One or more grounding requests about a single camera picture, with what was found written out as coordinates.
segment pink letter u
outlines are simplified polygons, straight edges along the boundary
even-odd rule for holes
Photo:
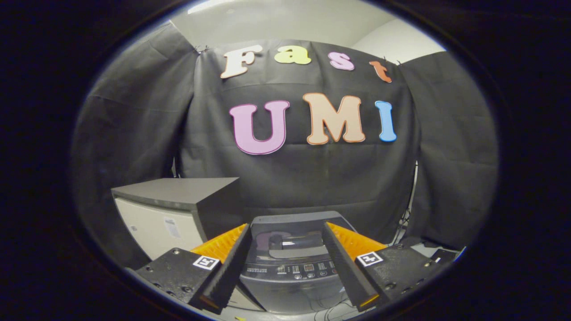
[[[251,155],[271,154],[280,149],[286,142],[286,109],[288,101],[272,101],[264,106],[272,117],[272,136],[265,141],[254,137],[254,122],[252,117],[258,107],[252,104],[240,105],[230,109],[234,118],[234,138],[236,145],[244,153]]]

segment white sticker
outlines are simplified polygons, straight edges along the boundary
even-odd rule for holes
[[[381,262],[381,261],[383,260],[383,259],[382,259],[380,256],[378,256],[378,254],[375,253],[375,252],[370,252],[370,253],[367,253],[367,254],[359,255],[359,256],[357,256],[357,259],[358,259],[359,261],[361,261],[361,264],[362,264],[363,266],[369,266],[369,265],[372,265],[372,264]]]
[[[215,258],[209,258],[207,256],[202,255],[198,260],[194,261],[192,265],[198,266],[205,270],[212,270],[216,264],[218,264],[220,260]]]
[[[178,228],[176,228],[175,220],[165,217],[164,225],[167,227],[167,231],[172,237],[180,239],[180,233],[178,233]]]

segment washing machine control panel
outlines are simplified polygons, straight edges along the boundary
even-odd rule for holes
[[[242,275],[266,280],[308,280],[337,275],[331,260],[298,264],[246,263]]]

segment orange soft pad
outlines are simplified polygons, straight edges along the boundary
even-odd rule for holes
[[[242,224],[224,234],[220,234],[206,243],[195,247],[191,252],[219,259],[220,262],[224,264],[224,260],[228,257],[230,250],[234,246],[234,243],[236,243],[236,240],[238,240],[238,237],[240,237],[240,234],[242,234],[245,226],[246,224]]]
[[[329,228],[333,231],[333,234],[335,234],[339,243],[341,243],[345,252],[349,254],[353,262],[355,261],[355,258],[361,254],[376,252],[387,248],[387,246],[382,243],[369,239],[351,230],[347,230],[344,227],[340,227],[330,222],[327,222],[327,225],[329,225]]]

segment washing machine lid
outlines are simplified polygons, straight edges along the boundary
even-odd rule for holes
[[[336,211],[258,216],[252,221],[248,263],[288,264],[329,259],[321,228],[329,221],[353,227]]]

